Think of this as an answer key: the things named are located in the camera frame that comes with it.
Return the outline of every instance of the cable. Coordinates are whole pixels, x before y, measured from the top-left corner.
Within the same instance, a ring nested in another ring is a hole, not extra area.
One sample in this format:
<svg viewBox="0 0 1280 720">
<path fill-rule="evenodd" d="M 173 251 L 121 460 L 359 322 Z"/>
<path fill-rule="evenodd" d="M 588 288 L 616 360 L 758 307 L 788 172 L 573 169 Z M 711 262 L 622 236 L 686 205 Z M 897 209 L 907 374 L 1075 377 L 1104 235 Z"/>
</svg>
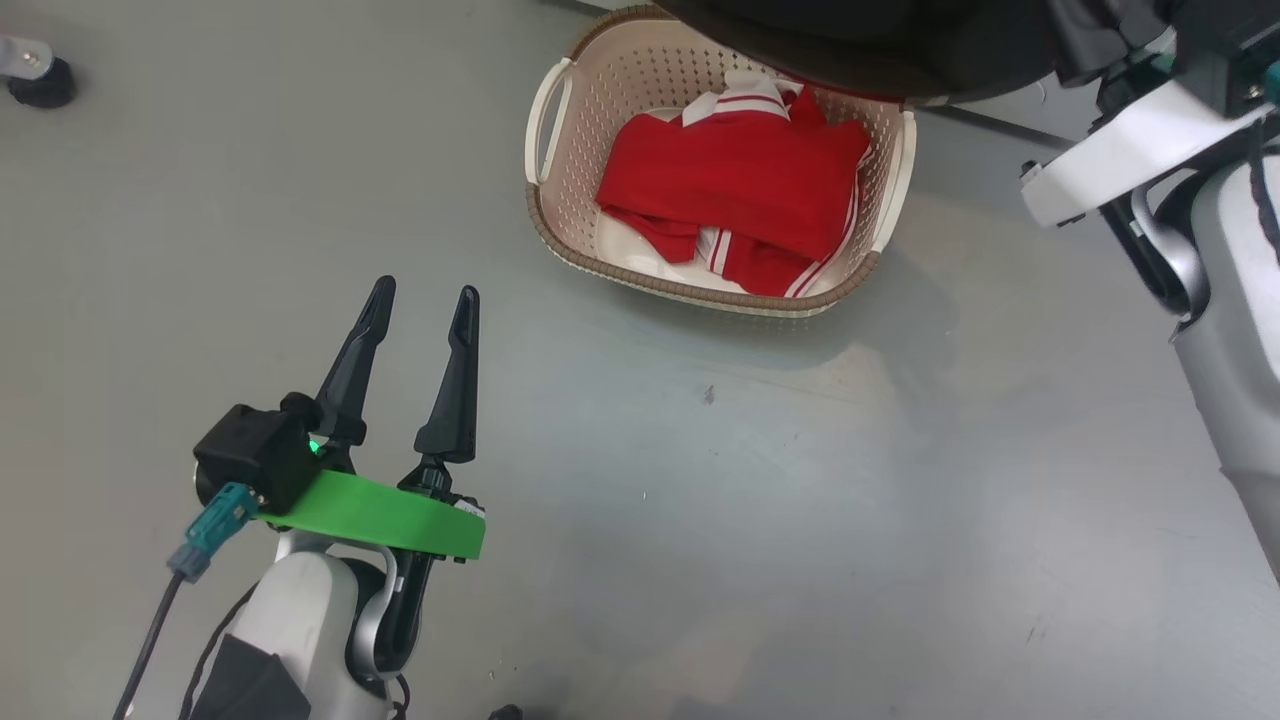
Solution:
<svg viewBox="0 0 1280 720">
<path fill-rule="evenodd" d="M 253 493 L 241 483 L 227 483 L 218 495 L 209 501 L 209 505 L 196 516 L 196 521 L 187 528 L 187 542 L 169 556 L 168 566 L 173 571 L 169 587 L 160 598 L 160 607 L 151 620 L 146 639 L 142 641 L 142 650 L 133 662 L 129 679 L 124 683 L 124 693 L 115 706 L 111 720 L 124 720 L 133 705 L 133 696 L 142 683 L 142 673 L 151 661 L 151 652 L 156 648 L 156 639 L 160 638 L 160 628 L 173 607 L 173 600 L 178 596 L 178 588 L 183 583 L 195 583 L 209 569 L 209 562 L 232 536 L 238 533 L 250 520 L 257 516 L 257 501 Z"/>
<path fill-rule="evenodd" d="M 169 609 L 173 607 L 173 598 L 178 596 L 178 588 L 182 587 L 183 579 L 182 573 L 174 573 L 173 578 L 169 578 L 169 587 L 164 589 L 164 597 L 160 598 L 160 607 L 156 609 L 156 615 L 151 619 L 151 628 L 147 630 L 146 639 L 142 641 L 142 650 L 138 651 L 138 659 L 133 661 L 133 670 L 129 671 L 129 679 L 124 683 L 124 693 L 120 694 L 120 702 L 116 703 L 111 720 L 124 720 L 125 715 L 129 714 L 129 706 L 133 705 L 133 696 L 138 692 L 138 684 L 142 683 L 142 673 L 146 671 L 147 662 L 151 661 L 151 651 L 156 648 L 156 639 L 160 638 L 160 628 L 164 626 L 164 620 L 169 616 Z"/>
<path fill-rule="evenodd" d="M 1262 236 L 1271 243 L 1276 252 L 1276 261 L 1280 263 L 1280 220 L 1276 220 L 1276 209 L 1271 204 L 1271 193 L 1267 192 L 1266 168 L 1262 165 L 1263 155 L 1275 155 L 1275 150 L 1265 147 L 1267 142 L 1265 120 L 1260 119 L 1251 128 L 1249 142 L 1249 192 L 1253 202 L 1258 206 L 1258 224 L 1262 225 Z"/>
<path fill-rule="evenodd" d="M 393 702 L 392 707 L 396 708 L 396 715 L 392 715 L 392 720 L 404 720 L 408 717 L 408 680 L 404 679 L 403 674 L 396 675 L 396 682 L 399 683 L 401 692 L 404 694 L 404 702 Z"/>
<path fill-rule="evenodd" d="M 192 673 L 191 682 L 187 683 L 187 692 L 182 696 L 182 708 L 178 711 L 178 720 L 191 719 L 196 688 L 200 687 L 200 679 L 205 676 L 205 664 L 209 662 L 209 656 L 212 655 L 214 648 L 218 647 L 218 639 L 227 632 L 232 620 L 236 619 L 236 615 L 239 614 L 242 607 L 248 605 L 248 601 L 253 597 L 255 589 L 257 589 L 257 583 L 253 583 L 253 587 L 248 588 L 248 591 L 246 591 L 244 594 L 236 601 L 236 605 L 227 611 L 227 615 L 224 615 L 221 621 L 218 623 L 218 626 L 214 628 L 214 634 L 209 635 L 209 642 L 205 643 L 205 650 L 200 651 L 200 659 L 196 660 L 196 671 Z"/>
</svg>

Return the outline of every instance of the plastic basket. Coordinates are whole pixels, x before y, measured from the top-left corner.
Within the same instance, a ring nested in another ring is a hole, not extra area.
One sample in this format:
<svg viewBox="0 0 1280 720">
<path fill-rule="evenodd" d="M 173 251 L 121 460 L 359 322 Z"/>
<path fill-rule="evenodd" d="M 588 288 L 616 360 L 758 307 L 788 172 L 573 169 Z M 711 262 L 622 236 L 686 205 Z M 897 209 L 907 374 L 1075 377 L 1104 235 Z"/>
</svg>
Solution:
<svg viewBox="0 0 1280 720">
<path fill-rule="evenodd" d="M 872 155 L 859 170 L 854 237 L 824 270 L 836 274 L 826 292 L 786 299 L 710 290 L 620 268 L 596 252 L 595 191 L 618 129 L 640 113 L 684 108 L 703 92 L 723 90 L 724 70 L 735 68 L 781 76 L 653 6 L 600 18 L 547 73 L 534 97 L 525 135 L 529 214 L 562 260 L 625 286 L 732 313 L 815 315 L 867 279 L 893 233 L 915 159 L 915 119 L 897 104 L 817 91 L 829 122 L 859 120 L 872 140 Z M 557 90 L 559 102 L 552 108 Z M 545 158 L 539 158 L 540 143 Z"/>
</svg>

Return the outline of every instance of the white cloth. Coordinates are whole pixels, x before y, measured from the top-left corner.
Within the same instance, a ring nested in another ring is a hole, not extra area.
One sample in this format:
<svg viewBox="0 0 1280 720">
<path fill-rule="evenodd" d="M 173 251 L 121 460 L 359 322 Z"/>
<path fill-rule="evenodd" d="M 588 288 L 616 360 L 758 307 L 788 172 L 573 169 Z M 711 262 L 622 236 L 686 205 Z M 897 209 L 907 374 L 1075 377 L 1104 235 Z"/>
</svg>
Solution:
<svg viewBox="0 0 1280 720">
<path fill-rule="evenodd" d="M 790 120 L 787 106 L 803 88 L 797 82 L 771 78 L 764 73 L 728 70 L 724 73 L 724 92 L 704 92 L 680 113 L 680 120 L 689 127 L 712 115 L 742 110 L 769 113 Z"/>
</svg>

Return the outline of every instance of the brown basket rim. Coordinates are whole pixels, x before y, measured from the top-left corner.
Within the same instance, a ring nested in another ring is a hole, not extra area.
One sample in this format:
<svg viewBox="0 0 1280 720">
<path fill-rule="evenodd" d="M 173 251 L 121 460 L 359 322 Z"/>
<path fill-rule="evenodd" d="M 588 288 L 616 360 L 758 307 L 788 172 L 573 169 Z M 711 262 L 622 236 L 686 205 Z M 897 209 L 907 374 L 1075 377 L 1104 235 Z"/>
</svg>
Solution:
<svg viewBox="0 0 1280 720">
<path fill-rule="evenodd" d="M 636 5 L 631 8 L 622 8 L 621 10 L 614 10 L 607 15 L 600 17 L 595 24 L 582 33 L 582 37 L 573 45 L 573 50 L 570 51 L 568 58 L 571 60 L 577 60 L 588 45 L 591 44 L 596 37 L 604 33 L 604 31 L 634 20 L 671 20 L 680 22 L 668 14 L 666 10 L 657 8 L 654 5 Z M 552 250 L 564 261 L 571 265 L 582 268 L 584 270 L 604 275 L 607 278 L 640 286 L 643 288 L 650 290 L 653 292 L 660 292 L 667 295 L 673 295 L 680 299 L 695 301 L 695 302 L 713 302 L 718 305 L 728 305 L 733 307 L 749 307 L 753 310 L 767 310 L 778 313 L 803 313 L 805 310 L 815 310 L 820 307 L 827 307 L 840 300 L 849 296 L 858 286 L 863 284 L 867 275 L 870 274 L 872 269 L 876 268 L 879 260 L 879 252 L 869 251 L 863 256 L 861 261 L 849 274 L 840 284 L 828 290 L 827 292 L 814 295 L 810 297 L 767 297 L 762 295 L 741 295 L 736 292 L 724 292 L 722 290 L 709 290 L 704 287 L 677 283 L 673 281 L 667 281 L 662 278 L 655 278 L 653 275 L 646 275 L 644 273 L 637 273 L 635 270 L 628 270 L 626 268 L 620 268 L 611 263 L 605 263 L 596 258 L 584 255 L 577 250 L 573 250 L 568 245 L 564 245 L 556 233 L 550 231 L 547 224 L 547 217 L 543 214 L 543 201 L 539 186 L 535 183 L 525 183 L 525 196 L 529 201 L 529 217 L 534 220 L 534 227 L 538 228 L 538 234 L 541 236 L 547 247 Z"/>
</svg>

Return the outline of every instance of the black wire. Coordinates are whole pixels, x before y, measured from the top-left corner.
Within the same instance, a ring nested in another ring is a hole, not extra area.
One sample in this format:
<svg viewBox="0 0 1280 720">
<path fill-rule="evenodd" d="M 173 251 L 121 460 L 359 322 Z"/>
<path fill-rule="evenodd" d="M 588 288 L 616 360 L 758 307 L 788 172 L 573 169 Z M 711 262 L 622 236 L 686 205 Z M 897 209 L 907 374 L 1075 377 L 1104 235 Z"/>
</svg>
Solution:
<svg viewBox="0 0 1280 720">
<path fill-rule="evenodd" d="M 156 639 L 160 638 L 160 628 L 164 626 L 164 620 L 169 615 L 169 609 L 173 607 L 173 598 L 178 596 L 182 582 L 180 573 L 174 573 L 173 578 L 169 579 L 169 587 L 164 589 L 160 607 L 156 607 L 156 615 L 151 619 L 151 628 L 147 630 L 146 639 L 142 641 L 138 659 L 133 661 L 133 670 L 129 671 L 129 679 L 124 683 L 124 692 L 120 693 L 120 702 L 115 706 L 111 720 L 124 720 L 124 716 L 128 715 L 129 706 L 133 705 L 133 696 L 138 692 L 138 684 L 142 683 L 142 673 L 146 671 L 147 662 L 151 661 L 151 651 L 156 648 Z"/>
<path fill-rule="evenodd" d="M 392 707 L 396 708 L 396 715 L 392 715 L 392 720 L 404 720 L 407 717 L 404 714 L 408 712 L 408 680 L 406 680 L 404 675 L 401 674 L 396 675 L 396 682 L 401 685 L 401 692 L 404 694 L 404 702 L 392 703 Z"/>
<path fill-rule="evenodd" d="M 1280 220 L 1276 220 L 1276 209 L 1271 204 L 1271 193 L 1267 192 L 1266 168 L 1262 165 L 1263 155 L 1274 155 L 1271 147 L 1263 147 L 1267 135 L 1263 120 L 1253 123 L 1249 142 L 1249 192 L 1253 202 L 1258 206 L 1258 224 L 1262 225 L 1262 236 L 1271 243 L 1276 252 L 1276 261 L 1280 263 Z"/>
<path fill-rule="evenodd" d="M 195 705 L 196 688 L 200 687 L 200 679 L 205 676 L 205 664 L 209 662 L 209 656 L 214 653 L 214 648 L 218 647 L 218 638 L 223 637 L 227 632 L 228 625 L 236 619 L 236 615 L 241 611 L 241 607 L 248 603 L 253 597 L 253 591 L 257 589 L 257 583 L 248 588 L 236 605 L 227 611 L 218 626 L 214 628 L 214 634 L 209 635 L 209 642 L 205 643 L 205 650 L 200 651 L 200 660 L 196 661 L 196 671 L 191 675 L 191 682 L 187 683 L 187 692 L 182 696 L 182 710 L 178 711 L 178 720 L 189 720 L 192 706 Z"/>
</svg>

